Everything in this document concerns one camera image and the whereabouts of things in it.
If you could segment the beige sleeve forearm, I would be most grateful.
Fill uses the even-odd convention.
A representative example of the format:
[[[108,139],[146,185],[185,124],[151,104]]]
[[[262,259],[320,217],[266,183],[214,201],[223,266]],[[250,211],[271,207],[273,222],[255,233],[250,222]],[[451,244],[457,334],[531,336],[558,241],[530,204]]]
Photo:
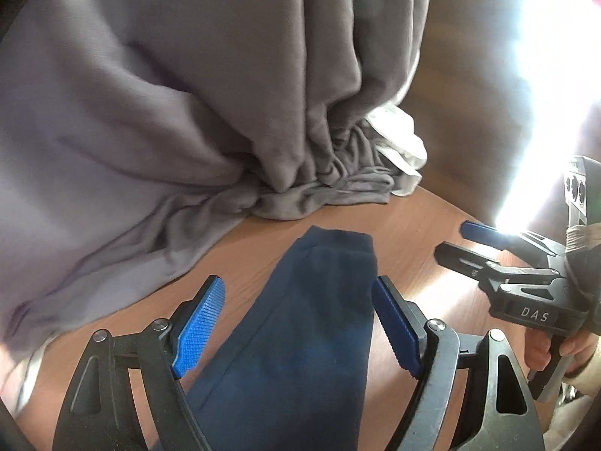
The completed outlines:
[[[564,384],[574,387],[582,396],[556,408],[544,435],[546,450],[559,450],[583,420],[600,391],[600,368],[593,366],[591,360],[575,377],[565,377]]]

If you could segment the person right hand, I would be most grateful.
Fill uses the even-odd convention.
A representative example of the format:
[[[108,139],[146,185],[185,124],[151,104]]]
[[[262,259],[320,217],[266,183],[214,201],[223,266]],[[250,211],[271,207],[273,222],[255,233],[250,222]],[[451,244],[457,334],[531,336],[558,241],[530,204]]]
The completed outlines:
[[[575,376],[588,364],[596,351],[599,336],[586,330],[566,338],[559,347],[561,356],[572,356],[574,359],[566,371],[568,377]],[[525,364],[529,369],[542,372],[551,360],[551,339],[539,330],[525,330]]]

